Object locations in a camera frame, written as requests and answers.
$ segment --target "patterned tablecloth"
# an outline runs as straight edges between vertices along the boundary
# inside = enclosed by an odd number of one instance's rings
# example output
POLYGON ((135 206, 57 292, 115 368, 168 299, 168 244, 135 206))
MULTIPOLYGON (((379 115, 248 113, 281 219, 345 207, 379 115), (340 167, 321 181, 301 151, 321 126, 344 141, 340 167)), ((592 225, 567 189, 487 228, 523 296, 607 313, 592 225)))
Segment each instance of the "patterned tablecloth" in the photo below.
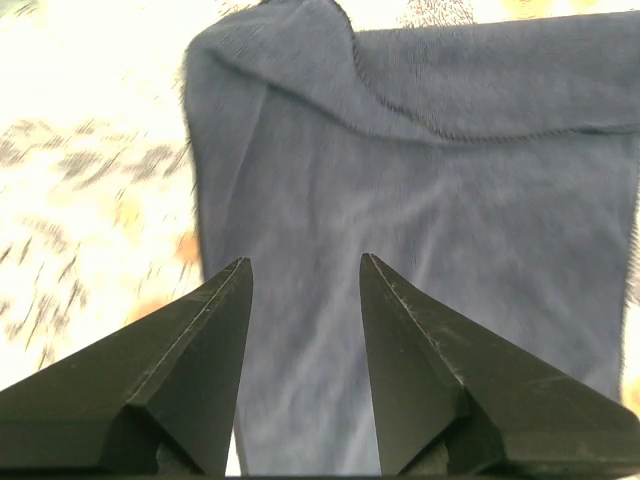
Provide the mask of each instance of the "patterned tablecloth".
MULTIPOLYGON (((0 389, 201 282, 182 58, 196 33, 252 3, 0 0, 0 389)), ((360 30, 640 7, 340 3, 360 30)), ((640 414, 639 274, 629 278, 623 391, 640 414)))

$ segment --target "dark gray fabric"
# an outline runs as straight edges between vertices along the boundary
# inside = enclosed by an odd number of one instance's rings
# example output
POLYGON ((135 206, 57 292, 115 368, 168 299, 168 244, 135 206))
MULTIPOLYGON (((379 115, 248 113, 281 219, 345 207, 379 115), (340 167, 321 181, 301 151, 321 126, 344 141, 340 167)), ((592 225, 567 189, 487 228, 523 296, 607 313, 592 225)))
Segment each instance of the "dark gray fabric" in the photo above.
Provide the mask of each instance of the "dark gray fabric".
POLYGON ((363 252, 617 398, 638 32, 630 13, 354 36, 330 0, 281 0, 191 43, 205 276, 254 268, 250 473, 379 471, 363 252))

